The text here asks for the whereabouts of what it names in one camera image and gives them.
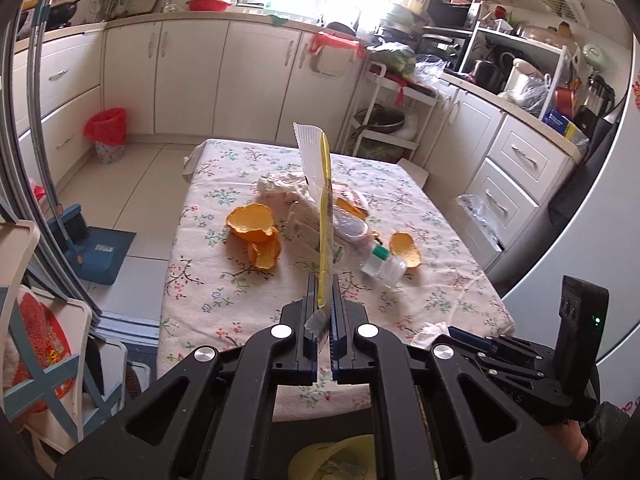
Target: yellow bucket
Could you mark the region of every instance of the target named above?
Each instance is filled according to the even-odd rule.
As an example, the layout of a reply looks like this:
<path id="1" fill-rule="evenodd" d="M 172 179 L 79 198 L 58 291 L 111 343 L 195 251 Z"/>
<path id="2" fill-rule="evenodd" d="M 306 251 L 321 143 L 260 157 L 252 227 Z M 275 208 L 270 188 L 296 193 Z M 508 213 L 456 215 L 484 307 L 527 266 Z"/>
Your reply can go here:
<path id="1" fill-rule="evenodd" d="M 376 480 L 376 452 L 373 435 L 359 435 L 340 442 L 324 442 L 306 446 L 289 462 L 289 480 L 326 480 L 333 475 L 318 471 L 327 460 L 365 467 L 364 480 Z"/>

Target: silver screw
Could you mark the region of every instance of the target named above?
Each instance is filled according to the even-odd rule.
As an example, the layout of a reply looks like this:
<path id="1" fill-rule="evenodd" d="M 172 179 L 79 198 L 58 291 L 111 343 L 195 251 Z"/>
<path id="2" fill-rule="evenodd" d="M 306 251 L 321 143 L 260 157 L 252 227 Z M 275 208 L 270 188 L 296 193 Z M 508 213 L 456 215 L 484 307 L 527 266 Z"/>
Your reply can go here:
<path id="1" fill-rule="evenodd" d="M 358 334 L 362 337 L 375 337 L 378 335 L 378 327 L 372 325 L 371 323 L 365 323 L 364 325 L 360 325 L 358 327 Z"/>
<path id="2" fill-rule="evenodd" d="M 203 346 L 202 348 L 198 348 L 193 356 L 196 358 L 196 361 L 200 361 L 202 363 L 206 361 L 211 361 L 216 356 L 216 349 L 211 348 L 210 346 Z"/>
<path id="3" fill-rule="evenodd" d="M 285 339 L 293 333 L 293 329 L 289 325 L 276 325 L 271 329 L 271 335 L 278 339 Z"/>
<path id="4" fill-rule="evenodd" d="M 453 348 L 449 345 L 438 345 L 433 349 L 433 355 L 438 359 L 451 359 L 453 357 Z"/>

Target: green lid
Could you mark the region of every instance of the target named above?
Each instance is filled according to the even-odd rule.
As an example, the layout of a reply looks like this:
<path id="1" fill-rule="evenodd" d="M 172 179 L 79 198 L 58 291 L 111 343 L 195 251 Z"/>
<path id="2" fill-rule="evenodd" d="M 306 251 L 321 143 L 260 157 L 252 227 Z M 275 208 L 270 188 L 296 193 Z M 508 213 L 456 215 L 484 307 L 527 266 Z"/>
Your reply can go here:
<path id="1" fill-rule="evenodd" d="M 382 245 L 377 244 L 372 251 L 372 254 L 379 257 L 381 260 L 386 260 L 389 257 L 389 250 L 385 249 Z"/>

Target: floral trash can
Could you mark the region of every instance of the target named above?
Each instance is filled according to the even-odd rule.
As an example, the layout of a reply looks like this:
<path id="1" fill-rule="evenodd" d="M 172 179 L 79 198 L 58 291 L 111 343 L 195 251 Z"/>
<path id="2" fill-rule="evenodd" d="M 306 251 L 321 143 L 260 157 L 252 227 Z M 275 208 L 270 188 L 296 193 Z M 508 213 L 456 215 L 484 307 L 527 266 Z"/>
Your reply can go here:
<path id="1" fill-rule="evenodd" d="M 95 114 L 84 126 L 83 135 L 95 144 L 95 153 L 103 164 L 111 164 L 124 156 L 127 140 L 127 112 L 110 108 Z"/>

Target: floral tablecloth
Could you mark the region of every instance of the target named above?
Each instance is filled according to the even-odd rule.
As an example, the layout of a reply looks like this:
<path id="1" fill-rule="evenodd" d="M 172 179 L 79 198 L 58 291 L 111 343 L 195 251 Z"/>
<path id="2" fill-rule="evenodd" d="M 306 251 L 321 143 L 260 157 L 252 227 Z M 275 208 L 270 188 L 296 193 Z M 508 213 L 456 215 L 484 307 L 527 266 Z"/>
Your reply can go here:
<path id="1" fill-rule="evenodd" d="M 249 264 L 245 243 L 228 234 L 226 215 L 258 199 L 266 173 L 301 171 L 298 150 L 209 139 L 193 171 L 164 286 L 158 373 L 164 374 L 199 345 L 226 350 L 278 322 L 280 309 L 306 293 L 317 253 L 283 237 L 280 259 L 268 272 Z M 364 193 L 373 229 L 388 240 L 412 234 L 422 265 L 395 290 L 379 290 L 356 265 L 341 261 L 334 272 L 345 297 L 363 304 L 369 320 L 409 342 L 425 323 L 445 321 L 481 336 L 512 332 L 513 319 L 482 269 L 440 212 L 402 168 L 332 155 L 334 178 Z M 284 195 L 265 198 L 285 233 Z M 328 345 L 318 362 L 318 382 L 280 386 L 274 420 L 337 415 L 369 405 L 368 386 L 331 380 Z"/>

